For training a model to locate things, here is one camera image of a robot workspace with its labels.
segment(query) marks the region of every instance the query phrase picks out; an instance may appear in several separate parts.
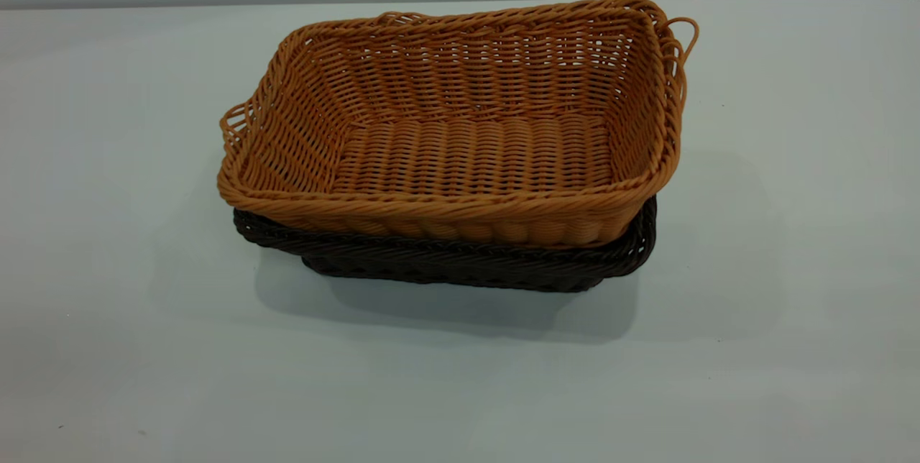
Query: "basket bottom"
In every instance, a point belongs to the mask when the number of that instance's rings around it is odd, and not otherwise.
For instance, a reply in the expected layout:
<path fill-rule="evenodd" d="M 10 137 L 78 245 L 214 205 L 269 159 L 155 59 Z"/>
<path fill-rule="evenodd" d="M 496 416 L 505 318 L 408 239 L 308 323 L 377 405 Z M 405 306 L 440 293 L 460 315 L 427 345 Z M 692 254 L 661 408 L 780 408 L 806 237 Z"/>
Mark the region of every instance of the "basket bottom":
<path fill-rule="evenodd" d="M 332 191 L 497 195 L 610 184 L 630 174 L 614 174 L 608 121 L 604 115 L 483 114 L 355 126 Z"/>
<path fill-rule="evenodd" d="M 472 287 L 494 287 L 499 289 L 537 290 L 542 293 L 581 293 L 591 289 L 602 278 L 559 276 L 558 274 L 510 274 L 480 270 L 451 270 L 445 265 L 425 266 L 420 264 L 394 266 L 375 264 L 371 260 L 329 260 L 326 257 L 301 257 L 303 265 L 325 276 L 340 278 L 366 278 L 374 280 L 395 280 L 407 283 L 453 283 Z"/>

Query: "woven basket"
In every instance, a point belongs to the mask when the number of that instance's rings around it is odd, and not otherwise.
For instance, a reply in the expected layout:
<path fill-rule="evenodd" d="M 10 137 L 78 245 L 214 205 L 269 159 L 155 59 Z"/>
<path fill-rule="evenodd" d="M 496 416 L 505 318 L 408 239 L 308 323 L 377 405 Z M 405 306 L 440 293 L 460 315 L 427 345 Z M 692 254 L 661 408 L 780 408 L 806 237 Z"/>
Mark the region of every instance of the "woven basket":
<path fill-rule="evenodd" d="M 316 233 L 240 210 L 234 210 L 234 223 L 250 242 L 302 257 L 308 267 L 329 276 L 575 293 L 645 263 L 655 246 L 656 210 L 652 197 L 623 236 L 587 249 Z"/>
<path fill-rule="evenodd" d="M 221 120 L 234 208 L 304 230 L 595 247 L 676 169 L 687 50 L 646 0 L 285 38 Z"/>

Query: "basket handle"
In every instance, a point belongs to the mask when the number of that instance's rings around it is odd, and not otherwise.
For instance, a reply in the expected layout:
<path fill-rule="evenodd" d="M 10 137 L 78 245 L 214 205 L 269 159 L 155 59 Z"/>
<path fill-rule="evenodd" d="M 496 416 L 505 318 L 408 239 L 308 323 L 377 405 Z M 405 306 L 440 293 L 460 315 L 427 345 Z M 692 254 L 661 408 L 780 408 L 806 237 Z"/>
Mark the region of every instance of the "basket handle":
<path fill-rule="evenodd" d="M 689 17 L 674 17 L 673 19 L 667 21 L 667 23 L 665 23 L 664 25 L 665 27 L 670 28 L 671 25 L 674 23 L 687 23 L 687 24 L 690 24 L 691 27 L 693 27 L 693 38 L 692 40 L 690 40 L 690 44 L 688 44 L 686 48 L 678 47 L 678 51 L 680 53 L 677 56 L 677 63 L 679 63 L 680 66 L 683 67 L 684 63 L 686 63 L 687 61 L 687 57 L 690 57 L 690 52 L 693 51 L 693 46 L 696 46 L 697 38 L 699 38 L 699 24 L 697 24 L 696 21 L 694 21 L 693 19 Z"/>

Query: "tan wicker basket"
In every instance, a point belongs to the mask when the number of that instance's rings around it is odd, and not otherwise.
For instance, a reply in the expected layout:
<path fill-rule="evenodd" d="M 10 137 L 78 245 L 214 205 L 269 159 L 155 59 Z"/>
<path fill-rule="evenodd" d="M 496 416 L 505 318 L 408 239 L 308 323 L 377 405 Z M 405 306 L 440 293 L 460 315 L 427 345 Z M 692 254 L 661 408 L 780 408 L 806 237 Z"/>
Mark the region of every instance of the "tan wicker basket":
<path fill-rule="evenodd" d="M 647 0 L 310 24 L 221 120 L 218 188 L 307 230 L 608 243 L 677 166 L 675 21 L 699 31 Z"/>

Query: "table surface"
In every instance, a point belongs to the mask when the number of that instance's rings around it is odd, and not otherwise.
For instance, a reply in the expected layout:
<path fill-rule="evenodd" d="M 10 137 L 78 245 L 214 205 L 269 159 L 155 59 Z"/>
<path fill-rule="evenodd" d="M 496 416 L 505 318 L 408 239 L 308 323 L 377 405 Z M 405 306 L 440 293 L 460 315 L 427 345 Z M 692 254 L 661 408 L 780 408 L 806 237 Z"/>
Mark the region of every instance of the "table surface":
<path fill-rule="evenodd" d="M 920 460 L 920 0 L 656 1 L 681 165 L 578 296 L 321 277 L 216 190 L 290 30 L 543 1 L 0 13 L 0 460 Z"/>

